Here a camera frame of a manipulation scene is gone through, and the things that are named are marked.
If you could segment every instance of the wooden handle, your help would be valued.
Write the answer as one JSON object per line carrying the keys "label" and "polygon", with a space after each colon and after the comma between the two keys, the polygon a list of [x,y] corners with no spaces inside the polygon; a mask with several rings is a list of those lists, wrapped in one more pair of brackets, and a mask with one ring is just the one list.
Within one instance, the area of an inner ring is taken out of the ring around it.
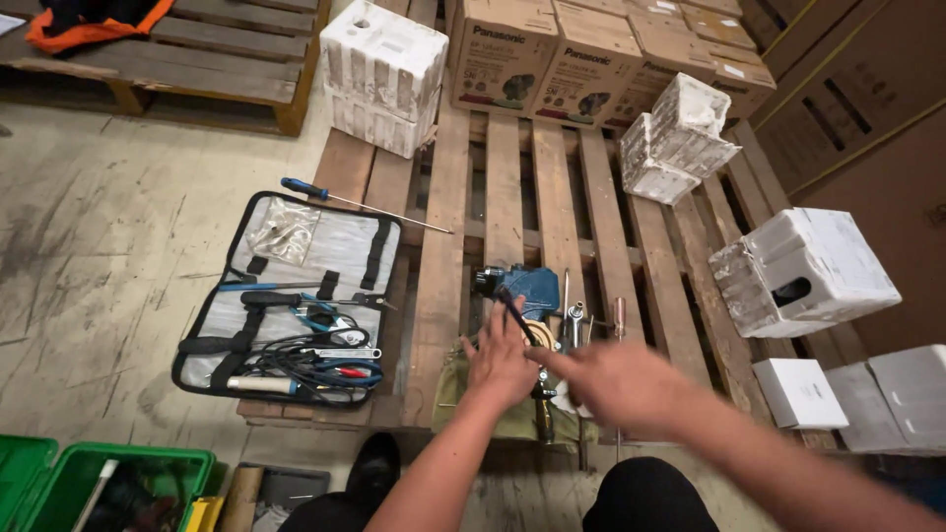
{"label": "wooden handle", "polygon": [[251,532],[256,512],[256,496],[263,482],[263,468],[236,468],[227,491],[220,532]]}

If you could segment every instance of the concrete floor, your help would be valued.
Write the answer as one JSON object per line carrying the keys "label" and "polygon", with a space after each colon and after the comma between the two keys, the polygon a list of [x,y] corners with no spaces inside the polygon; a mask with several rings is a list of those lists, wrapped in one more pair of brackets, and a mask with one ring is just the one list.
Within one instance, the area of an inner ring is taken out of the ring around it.
{"label": "concrete floor", "polygon": [[[366,434],[250,428],[235,401],[169,378],[249,197],[314,175],[321,91],[297,139],[11,104],[0,123],[12,132],[0,137],[0,433],[208,449],[231,465],[327,470],[341,489]],[[623,453],[677,465],[721,529],[775,529],[685,451]],[[580,529],[613,457],[593,449],[590,474],[560,455],[490,468],[464,530]]]}

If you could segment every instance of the white box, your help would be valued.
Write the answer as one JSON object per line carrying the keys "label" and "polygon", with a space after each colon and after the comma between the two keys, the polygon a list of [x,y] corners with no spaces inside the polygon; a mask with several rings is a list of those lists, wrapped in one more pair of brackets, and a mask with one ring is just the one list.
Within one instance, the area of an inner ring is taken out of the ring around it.
{"label": "white box", "polygon": [[840,431],[848,449],[878,452],[909,448],[867,363],[831,369],[825,377],[850,423]]}
{"label": "white box", "polygon": [[621,174],[624,191],[673,205],[702,180],[658,161],[651,153],[651,115],[643,113],[621,138]]}
{"label": "white box", "polygon": [[710,177],[742,147],[720,138],[729,95],[677,74],[651,112],[651,156],[697,178]]}
{"label": "white box", "polygon": [[867,364],[911,448],[946,448],[946,346],[925,346]]}
{"label": "white box", "polygon": [[325,100],[334,128],[410,159],[428,139],[430,126],[437,116],[440,91],[437,91],[416,122],[399,118],[346,94],[338,94],[329,87],[325,87]]}
{"label": "white box", "polygon": [[808,334],[900,303],[849,213],[778,213],[709,258],[744,337]]}
{"label": "white box", "polygon": [[319,35],[325,87],[417,122],[440,90],[447,36],[355,0]]}
{"label": "white box", "polygon": [[780,427],[840,429],[848,419],[816,360],[769,359],[752,364]]}

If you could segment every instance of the hand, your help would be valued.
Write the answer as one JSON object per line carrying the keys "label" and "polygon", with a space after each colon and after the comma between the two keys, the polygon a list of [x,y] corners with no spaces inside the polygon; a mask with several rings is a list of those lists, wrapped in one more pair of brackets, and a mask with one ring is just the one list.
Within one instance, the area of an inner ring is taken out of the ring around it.
{"label": "hand", "polygon": [[[522,295],[516,298],[517,310],[522,310],[525,300]],[[464,397],[495,406],[502,414],[529,397],[538,379],[538,364],[525,357],[522,329],[502,303],[493,305],[477,339],[479,351],[466,337],[461,338],[470,361]]]}
{"label": "hand", "polygon": [[598,342],[569,356],[533,347],[526,356],[568,381],[574,398],[606,426],[676,437],[691,401],[711,395],[644,343]]}

